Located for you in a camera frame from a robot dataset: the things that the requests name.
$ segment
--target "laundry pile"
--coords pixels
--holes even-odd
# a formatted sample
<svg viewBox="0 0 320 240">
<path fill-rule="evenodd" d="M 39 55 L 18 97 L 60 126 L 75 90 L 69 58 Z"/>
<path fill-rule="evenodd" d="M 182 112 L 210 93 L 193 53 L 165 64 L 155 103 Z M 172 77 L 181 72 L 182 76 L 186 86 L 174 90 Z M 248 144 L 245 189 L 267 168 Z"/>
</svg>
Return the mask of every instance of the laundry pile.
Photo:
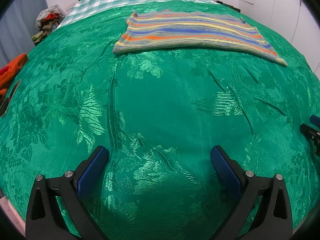
<svg viewBox="0 0 320 240">
<path fill-rule="evenodd" d="M 59 26 L 65 17 L 66 15 L 64 11 L 58 4 L 54 4 L 41 11 L 36 18 L 36 27 L 38 30 L 40 30 L 40 32 L 32 36 L 33 43 L 38 45 L 41 41 L 43 41 Z"/>
<path fill-rule="evenodd" d="M 7 66 L 0 69 L 0 105 L 5 98 L 8 88 L 12 84 L 15 76 L 28 61 L 28 55 L 23 53 L 13 59 Z"/>
</svg>

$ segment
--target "silver bolt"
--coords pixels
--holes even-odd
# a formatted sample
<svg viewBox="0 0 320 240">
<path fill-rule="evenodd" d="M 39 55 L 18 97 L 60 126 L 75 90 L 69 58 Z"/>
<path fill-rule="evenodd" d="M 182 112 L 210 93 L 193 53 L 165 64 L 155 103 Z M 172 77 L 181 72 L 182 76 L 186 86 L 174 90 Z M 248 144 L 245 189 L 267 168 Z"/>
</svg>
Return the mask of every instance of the silver bolt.
<svg viewBox="0 0 320 240">
<path fill-rule="evenodd" d="M 66 171 L 64 173 L 64 176 L 67 177 L 67 178 L 71 177 L 72 175 L 73 175 L 73 171 Z"/>
<path fill-rule="evenodd" d="M 253 176 L 254 176 L 253 171 L 246 171 L 245 174 L 246 174 L 248 177 L 253 177 Z"/>
<path fill-rule="evenodd" d="M 277 174 L 277 175 L 276 175 L 276 178 L 279 179 L 279 180 L 282 180 L 282 179 L 283 179 L 283 177 L 282 177 L 281 174 Z"/>
<path fill-rule="evenodd" d="M 39 174 L 38 176 L 36 176 L 36 181 L 41 181 L 42 178 L 43 178 L 43 176 L 41 174 Z"/>
</svg>

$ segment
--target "striped knit fabric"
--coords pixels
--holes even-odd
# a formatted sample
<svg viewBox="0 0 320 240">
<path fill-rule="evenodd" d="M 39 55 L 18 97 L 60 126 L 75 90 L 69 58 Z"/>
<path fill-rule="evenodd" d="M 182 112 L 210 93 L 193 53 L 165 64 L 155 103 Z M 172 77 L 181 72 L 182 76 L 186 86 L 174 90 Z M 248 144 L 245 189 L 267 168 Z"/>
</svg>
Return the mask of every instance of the striped knit fabric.
<svg viewBox="0 0 320 240">
<path fill-rule="evenodd" d="M 199 47 L 246 52 L 287 66 L 256 27 L 242 18 L 202 12 L 170 10 L 138 14 L 126 19 L 128 28 L 113 53 Z"/>
</svg>

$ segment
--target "bed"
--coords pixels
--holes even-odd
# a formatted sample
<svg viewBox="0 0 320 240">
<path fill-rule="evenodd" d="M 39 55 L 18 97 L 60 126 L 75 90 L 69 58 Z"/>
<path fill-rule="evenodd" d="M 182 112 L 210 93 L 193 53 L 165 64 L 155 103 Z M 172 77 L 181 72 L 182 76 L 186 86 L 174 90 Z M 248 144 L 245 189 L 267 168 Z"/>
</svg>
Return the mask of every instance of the bed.
<svg viewBox="0 0 320 240">
<path fill-rule="evenodd" d="M 243 17 L 288 67 L 215 49 L 112 53 L 134 10 L 168 8 Z M 320 82 L 282 36 L 226 6 L 81 0 L 28 57 L 0 120 L 0 186 L 23 218 L 38 174 L 61 176 L 97 145 L 110 162 L 84 204 L 110 239 L 208 239 L 235 204 L 211 165 L 214 145 L 244 170 L 283 175 L 294 226 L 319 199 L 319 160 L 299 127 L 320 115 Z"/>
</svg>

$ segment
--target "blue stripe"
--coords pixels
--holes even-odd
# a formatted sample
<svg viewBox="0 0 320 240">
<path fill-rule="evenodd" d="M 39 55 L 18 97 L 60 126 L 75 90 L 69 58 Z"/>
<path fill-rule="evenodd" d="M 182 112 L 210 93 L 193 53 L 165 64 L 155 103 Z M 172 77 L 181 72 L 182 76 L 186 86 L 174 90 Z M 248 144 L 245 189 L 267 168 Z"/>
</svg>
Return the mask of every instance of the blue stripe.
<svg viewBox="0 0 320 240">
<path fill-rule="evenodd" d="M 272 47 L 270 44 L 263 45 L 263 44 L 260 44 L 260 43 L 257 42 L 257 41 L 251 41 L 251 40 L 247 40 L 247 39 L 245 39 L 245 38 L 240 38 L 240 37 L 238 37 L 238 36 L 235 36 L 235 35 L 232 35 L 232 34 L 229 34 L 229 33 L 223 33 L 223 32 L 217 32 L 217 31 L 193 30 L 193 29 L 174 29 L 174 28 L 158 28 L 158 29 L 156 29 L 156 30 L 143 31 L 143 32 L 139 32 L 139 31 L 134 31 L 134 30 L 132 30 L 132 31 L 130 31 L 130 34 L 136 34 L 136 35 L 142 34 L 142 35 L 147 35 L 147 34 L 159 32 L 159 31 L 174 32 L 174 33 L 177 33 L 179 36 L 181 35 L 181 33 L 185 33 L 185 34 L 190 34 L 190 33 L 196 33 L 196 34 L 202 34 L 202 33 L 218 34 L 218 35 L 222 35 L 222 36 L 233 37 L 233 38 L 236 38 L 236 39 L 238 39 L 238 40 L 240 40 L 240 41 L 245 41 L 245 42 L 248 42 L 248 43 L 257 44 L 257 45 L 259 45 L 259 46 L 263 46 L 263 47 L 266 48 L 266 49 Z"/>
<path fill-rule="evenodd" d="M 137 24 L 147 24 L 147 23 L 159 23 L 159 24 L 161 24 L 162 22 L 180 22 L 180 21 L 194 21 L 194 22 L 209 22 L 208 20 L 200 20 L 200 19 L 197 19 L 197 20 L 188 20 L 188 19 L 186 19 L 186 18 L 184 18 L 184 19 L 175 19 L 175 20 L 160 20 L 160 21 L 148 21 L 148 22 L 141 22 L 141 21 L 136 21 L 135 19 L 134 19 L 134 22 L 135 23 L 137 23 Z M 229 26 L 228 24 L 225 24 L 225 23 L 217 23 L 217 22 L 215 22 L 216 24 L 221 24 L 221 25 L 225 25 L 225 26 L 228 26 L 229 28 L 233 28 L 233 29 L 236 29 L 236 30 L 238 30 L 238 31 L 243 31 L 243 32 L 245 32 L 245 33 L 250 33 L 250 34 L 259 34 L 257 31 L 253 31 L 253 32 L 251 32 L 251 31 L 247 31 L 247 30 L 244 30 L 244 29 L 240 29 L 240 28 L 237 28 L 237 27 L 234 27 L 234 26 Z"/>
</svg>

